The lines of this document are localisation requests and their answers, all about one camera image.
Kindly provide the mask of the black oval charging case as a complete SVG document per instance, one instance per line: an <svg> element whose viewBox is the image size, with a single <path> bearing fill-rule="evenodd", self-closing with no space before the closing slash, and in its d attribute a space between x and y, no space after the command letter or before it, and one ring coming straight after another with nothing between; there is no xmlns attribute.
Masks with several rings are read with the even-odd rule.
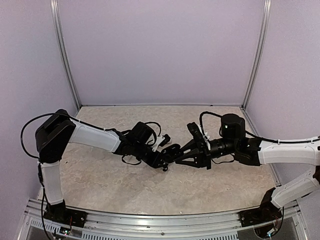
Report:
<svg viewBox="0 0 320 240"><path fill-rule="evenodd" d="M161 151L162 160L167 164L171 164L182 155L181 146L177 143L172 144Z"/></svg>

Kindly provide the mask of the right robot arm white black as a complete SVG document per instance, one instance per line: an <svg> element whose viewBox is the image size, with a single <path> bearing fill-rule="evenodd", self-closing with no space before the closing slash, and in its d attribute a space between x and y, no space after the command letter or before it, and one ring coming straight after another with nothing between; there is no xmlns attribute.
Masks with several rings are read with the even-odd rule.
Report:
<svg viewBox="0 0 320 240"><path fill-rule="evenodd" d="M320 138L274 140L249 134L245 119L228 113L219 116L219 139L210 140L203 121L189 123L193 139L179 150L176 164L210 169L214 159L232 155L234 161L247 166L288 163L306 164L311 168L304 174L280 187L268 190L256 210L256 218L266 222L276 209L302 198L320 188Z"/></svg>

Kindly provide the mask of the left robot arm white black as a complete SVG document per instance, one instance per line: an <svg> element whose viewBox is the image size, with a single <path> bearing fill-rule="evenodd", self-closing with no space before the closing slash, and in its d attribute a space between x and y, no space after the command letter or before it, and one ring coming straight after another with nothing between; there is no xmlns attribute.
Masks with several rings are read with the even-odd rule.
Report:
<svg viewBox="0 0 320 240"><path fill-rule="evenodd" d="M69 116L66 110L59 109L35 132L44 198L51 206L50 214L61 223L70 218L70 211L65 207L60 175L60 161L68 145L84 146L120 156L124 164L125 157L133 157L137 160L136 165L145 163L152 169L168 169L158 147L164 146L170 137L150 127L157 125L156 121L146 117L137 119L128 111L124 116L116 114L110 119L121 129L86 123Z"/></svg>

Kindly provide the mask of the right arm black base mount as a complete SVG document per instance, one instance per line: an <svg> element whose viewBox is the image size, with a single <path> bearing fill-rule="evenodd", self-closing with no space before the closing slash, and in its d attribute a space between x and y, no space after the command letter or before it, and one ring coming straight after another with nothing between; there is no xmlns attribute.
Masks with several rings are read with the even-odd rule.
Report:
<svg viewBox="0 0 320 240"><path fill-rule="evenodd" d="M271 202L272 194L275 189L276 188L273 187L264 194L258 207L239 212L239 218L242 227L258 225L276 220L276 218L280 219L283 217L280 208Z"/></svg>

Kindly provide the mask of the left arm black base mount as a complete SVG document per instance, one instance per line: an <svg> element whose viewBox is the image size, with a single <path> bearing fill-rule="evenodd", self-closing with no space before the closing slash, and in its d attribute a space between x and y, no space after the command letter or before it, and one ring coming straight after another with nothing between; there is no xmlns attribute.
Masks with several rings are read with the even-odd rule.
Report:
<svg viewBox="0 0 320 240"><path fill-rule="evenodd" d="M83 228L86 223L87 213L82 210L67 208L66 203L63 200L58 204L48 203L43 217L46 220L68 225L70 227Z"/></svg>

